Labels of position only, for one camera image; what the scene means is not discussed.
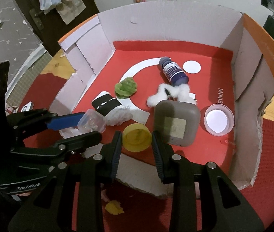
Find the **clear plastic lid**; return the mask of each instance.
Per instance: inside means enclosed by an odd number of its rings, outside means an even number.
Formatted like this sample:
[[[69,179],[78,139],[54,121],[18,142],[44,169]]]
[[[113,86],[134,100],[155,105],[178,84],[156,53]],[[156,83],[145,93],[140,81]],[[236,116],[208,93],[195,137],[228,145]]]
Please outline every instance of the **clear plastic lid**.
[[[78,129],[83,134],[93,131],[102,133],[106,129],[105,117],[93,109],[88,109],[78,122]]]

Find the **bottle label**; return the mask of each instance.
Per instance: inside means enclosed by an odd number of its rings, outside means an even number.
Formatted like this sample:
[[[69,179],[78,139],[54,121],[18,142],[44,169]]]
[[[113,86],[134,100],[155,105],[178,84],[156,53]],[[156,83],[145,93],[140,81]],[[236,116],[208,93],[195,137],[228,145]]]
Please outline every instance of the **bottle label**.
[[[167,77],[167,79],[169,80],[169,82],[171,82],[171,79],[173,78],[173,76],[180,72],[183,72],[183,70],[180,68],[180,66],[177,63],[172,62],[167,64],[164,67],[163,72],[165,76]]]

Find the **blue gripper pad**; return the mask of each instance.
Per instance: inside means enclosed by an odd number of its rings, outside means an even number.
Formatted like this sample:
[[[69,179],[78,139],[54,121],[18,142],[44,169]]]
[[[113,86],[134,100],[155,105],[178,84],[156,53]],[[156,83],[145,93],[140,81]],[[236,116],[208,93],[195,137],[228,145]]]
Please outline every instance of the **blue gripper pad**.
[[[80,112],[54,117],[49,123],[47,123],[47,127],[48,129],[52,129],[55,131],[68,127],[76,127],[79,120],[83,117],[84,114],[85,112]]]

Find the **brown door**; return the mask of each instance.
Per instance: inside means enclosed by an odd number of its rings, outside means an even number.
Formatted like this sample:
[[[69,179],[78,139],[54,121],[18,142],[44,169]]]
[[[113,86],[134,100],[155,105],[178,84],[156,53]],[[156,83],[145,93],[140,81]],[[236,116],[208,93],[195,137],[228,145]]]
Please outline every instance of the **brown door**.
[[[74,27],[85,21],[87,18],[97,14],[99,11],[94,0],[82,0],[86,8],[68,25],[64,23],[56,9],[48,14],[40,13],[39,0],[15,0],[20,7],[27,21],[34,29],[34,33],[41,39],[46,50],[54,56],[60,49],[58,40],[72,30]],[[32,17],[34,11],[41,20],[42,27],[37,25]]]

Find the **green plush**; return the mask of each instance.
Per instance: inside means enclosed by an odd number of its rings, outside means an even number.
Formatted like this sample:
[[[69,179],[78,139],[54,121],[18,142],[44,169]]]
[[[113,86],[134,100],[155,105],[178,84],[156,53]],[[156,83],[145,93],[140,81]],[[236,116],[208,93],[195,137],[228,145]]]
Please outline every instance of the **green plush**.
[[[137,91],[137,84],[132,77],[128,77],[116,84],[114,90],[119,99],[127,99]]]

